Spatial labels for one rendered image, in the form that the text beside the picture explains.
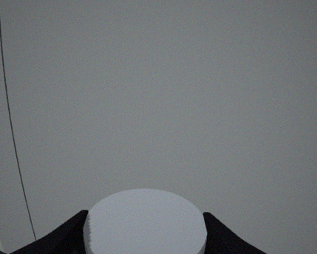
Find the white bottle with grey cap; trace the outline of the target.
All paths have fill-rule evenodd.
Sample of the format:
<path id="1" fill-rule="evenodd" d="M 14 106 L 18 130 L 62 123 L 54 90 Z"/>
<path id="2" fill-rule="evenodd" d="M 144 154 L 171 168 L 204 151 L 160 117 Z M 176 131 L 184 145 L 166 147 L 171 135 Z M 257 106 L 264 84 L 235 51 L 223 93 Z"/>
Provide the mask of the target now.
<path id="1" fill-rule="evenodd" d="M 86 254 L 204 254 L 203 214 L 168 191 L 138 188 L 114 193 L 88 212 Z"/>

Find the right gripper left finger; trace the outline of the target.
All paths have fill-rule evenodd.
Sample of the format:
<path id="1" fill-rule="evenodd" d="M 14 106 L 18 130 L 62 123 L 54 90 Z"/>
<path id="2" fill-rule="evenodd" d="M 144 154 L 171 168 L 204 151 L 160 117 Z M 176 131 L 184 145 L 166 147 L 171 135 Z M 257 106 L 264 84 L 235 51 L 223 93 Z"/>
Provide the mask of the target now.
<path id="1" fill-rule="evenodd" d="M 81 210 L 43 238 L 10 254 L 86 254 L 83 226 L 88 210 Z"/>

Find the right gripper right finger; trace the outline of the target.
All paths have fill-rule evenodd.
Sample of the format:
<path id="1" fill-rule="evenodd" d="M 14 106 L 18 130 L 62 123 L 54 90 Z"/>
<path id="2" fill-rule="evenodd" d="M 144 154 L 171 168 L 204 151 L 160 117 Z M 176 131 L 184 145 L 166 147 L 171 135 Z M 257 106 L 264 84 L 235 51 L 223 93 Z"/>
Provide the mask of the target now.
<path id="1" fill-rule="evenodd" d="M 203 213 L 207 230 L 204 254 L 267 254 L 242 240 L 209 212 Z"/>

